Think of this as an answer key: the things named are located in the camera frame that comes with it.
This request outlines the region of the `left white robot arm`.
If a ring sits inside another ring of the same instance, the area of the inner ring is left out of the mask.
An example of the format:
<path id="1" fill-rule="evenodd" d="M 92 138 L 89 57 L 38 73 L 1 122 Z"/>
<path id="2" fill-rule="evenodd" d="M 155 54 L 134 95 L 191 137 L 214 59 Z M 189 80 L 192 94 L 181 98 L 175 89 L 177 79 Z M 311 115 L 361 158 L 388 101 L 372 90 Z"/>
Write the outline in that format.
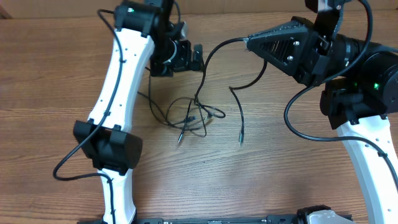
<path id="1" fill-rule="evenodd" d="M 123 1 L 112 11 L 113 51 L 101 93 L 87 121 L 73 135 L 103 184 L 105 211 L 98 223 L 133 223 L 132 172 L 142 139 L 131 134 L 139 85 L 153 77 L 203 71 L 203 48 L 186 39 L 186 23 L 170 21 L 174 1 Z"/>

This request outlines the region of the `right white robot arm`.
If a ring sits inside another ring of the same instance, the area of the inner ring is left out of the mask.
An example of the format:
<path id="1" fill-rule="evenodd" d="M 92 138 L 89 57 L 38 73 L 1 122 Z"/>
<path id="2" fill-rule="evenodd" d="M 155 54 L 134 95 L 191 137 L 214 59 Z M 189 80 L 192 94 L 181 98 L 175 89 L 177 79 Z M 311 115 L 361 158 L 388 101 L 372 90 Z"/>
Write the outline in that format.
<path id="1" fill-rule="evenodd" d="M 339 34 L 340 21 L 318 17 L 251 34 L 248 50 L 306 90 L 323 85 L 321 112 L 354 165 L 370 223 L 397 221 L 397 154 L 388 116 L 397 112 L 397 52 Z"/>

